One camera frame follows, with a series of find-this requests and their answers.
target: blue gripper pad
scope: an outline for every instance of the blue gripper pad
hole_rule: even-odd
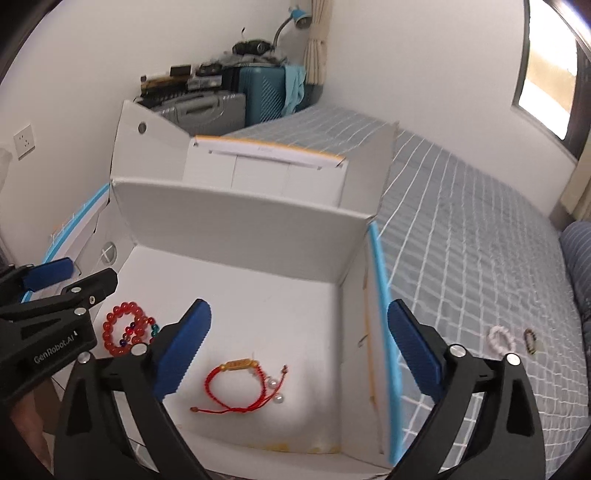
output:
[[[161,342],[168,344],[164,351],[154,355],[156,376],[152,392],[158,401],[162,402],[166,395],[177,391],[211,325],[209,304],[196,300],[178,324],[164,327],[156,336],[154,348]]]
[[[39,291],[68,280],[73,274],[74,262],[69,258],[60,258],[30,269],[23,277],[22,284],[26,291]]]
[[[443,367],[419,331],[420,324],[399,301],[388,307],[388,327],[421,393],[438,402],[443,396]]]

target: desk lamp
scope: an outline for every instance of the desk lamp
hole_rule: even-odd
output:
[[[275,39],[273,40],[273,47],[271,48],[271,51],[275,51],[275,49],[277,48],[279,34],[281,33],[281,30],[283,30],[291,20],[294,21],[295,27],[299,30],[306,30],[310,28],[310,25],[312,25],[312,15],[304,12],[302,9],[300,9],[300,7],[290,8],[290,17],[287,20],[285,20],[279,27],[279,30],[277,30],[277,33],[275,34]]]

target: bed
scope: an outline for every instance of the bed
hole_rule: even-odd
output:
[[[232,134],[346,154],[383,122],[335,106]],[[540,411],[546,471],[551,476],[586,433],[588,385],[581,320],[558,234],[527,200],[432,142],[402,131],[375,218],[393,299],[417,319],[471,353],[499,358],[486,341],[505,326],[517,341]],[[537,335],[528,355],[523,333]],[[433,403],[421,395],[401,356],[402,450],[414,440]],[[475,425],[474,395],[444,464],[458,463]]]

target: red bead bracelet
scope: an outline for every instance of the red bead bracelet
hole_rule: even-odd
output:
[[[123,315],[131,314],[134,316],[128,327],[125,328],[123,338],[119,341],[119,346],[113,342],[113,327]],[[143,336],[146,333],[146,327],[150,325],[152,329],[150,343],[154,341],[154,337],[160,331],[160,327],[156,324],[153,317],[146,317],[142,308],[134,301],[127,303],[123,302],[121,305],[113,307],[113,312],[107,314],[106,322],[103,323],[103,340],[105,341],[105,348],[113,356],[125,355],[131,350],[132,345],[141,343]]]
[[[261,382],[261,394],[259,397],[251,403],[249,406],[245,408],[241,407],[230,407],[226,405],[224,402],[220,401],[211,391],[210,383],[215,378],[215,376],[220,372],[226,372],[230,370],[245,370],[250,368],[253,370],[253,373],[259,378]],[[230,411],[237,412],[237,413],[247,413],[249,411],[258,410],[261,407],[264,407],[269,403],[271,399],[274,399],[277,403],[283,402],[283,395],[278,394],[279,389],[283,385],[283,381],[285,380],[285,375],[287,374],[287,365],[283,366],[281,370],[281,379],[279,381],[272,379],[271,377],[267,376],[265,372],[262,370],[261,365],[256,360],[251,360],[250,358],[245,358],[242,360],[233,360],[231,362],[226,362],[225,364],[219,365],[218,367],[214,368],[209,375],[205,379],[204,388],[205,393],[209,398],[211,398],[215,403],[220,405],[224,408],[224,410],[205,410],[203,408],[198,407],[191,407],[191,411],[193,412],[204,412],[204,413],[228,413]],[[271,393],[267,395],[267,385],[271,389]]]

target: gray suitcase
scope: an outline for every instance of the gray suitcase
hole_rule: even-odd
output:
[[[225,135],[244,128],[246,97],[243,93],[189,93],[152,108],[189,135]]]

